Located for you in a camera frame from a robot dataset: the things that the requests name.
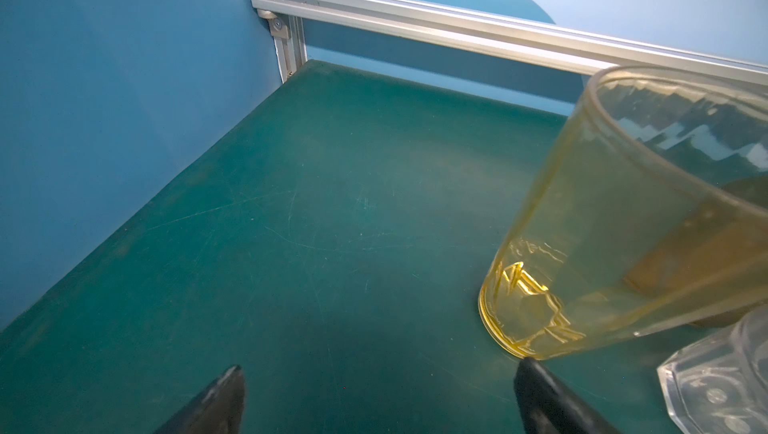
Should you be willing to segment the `clear faceted plastic glass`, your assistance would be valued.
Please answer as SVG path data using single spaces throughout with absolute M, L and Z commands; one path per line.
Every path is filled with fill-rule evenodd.
M 666 409 L 684 433 L 767 431 L 767 307 L 675 352 L 657 368 Z

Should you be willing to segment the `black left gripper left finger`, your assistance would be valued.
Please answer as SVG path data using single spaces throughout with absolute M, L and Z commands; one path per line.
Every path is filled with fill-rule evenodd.
M 156 433 L 237 434 L 241 431 L 245 398 L 243 370 L 239 365 L 232 365 L 161 425 Z

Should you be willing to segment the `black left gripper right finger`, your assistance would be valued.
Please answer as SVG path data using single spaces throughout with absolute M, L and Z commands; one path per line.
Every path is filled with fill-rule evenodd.
M 620 431 L 532 357 L 523 358 L 514 391 L 527 434 L 619 434 Z

